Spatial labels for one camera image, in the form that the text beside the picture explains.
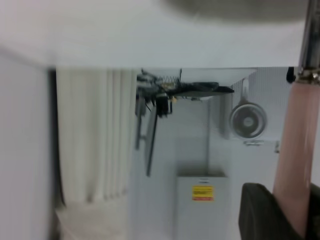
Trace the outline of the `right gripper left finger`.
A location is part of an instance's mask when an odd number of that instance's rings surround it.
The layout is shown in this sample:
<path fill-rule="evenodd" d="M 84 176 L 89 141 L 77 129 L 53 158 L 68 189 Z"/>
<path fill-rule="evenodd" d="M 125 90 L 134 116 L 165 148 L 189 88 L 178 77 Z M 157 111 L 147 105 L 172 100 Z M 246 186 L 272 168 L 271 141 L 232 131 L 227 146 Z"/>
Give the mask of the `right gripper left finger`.
<path fill-rule="evenodd" d="M 306 191 L 277 184 L 274 193 L 259 183 L 242 186 L 238 226 L 242 240 L 304 240 L 307 236 Z"/>

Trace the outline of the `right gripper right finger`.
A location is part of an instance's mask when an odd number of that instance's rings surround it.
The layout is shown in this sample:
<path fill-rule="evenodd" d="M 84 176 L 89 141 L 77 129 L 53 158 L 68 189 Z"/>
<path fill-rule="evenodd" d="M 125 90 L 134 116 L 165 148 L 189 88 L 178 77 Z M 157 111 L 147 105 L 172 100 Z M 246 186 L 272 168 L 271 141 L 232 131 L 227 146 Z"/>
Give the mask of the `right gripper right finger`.
<path fill-rule="evenodd" d="M 308 239 L 320 240 L 320 187 L 313 183 L 308 209 Z"/>

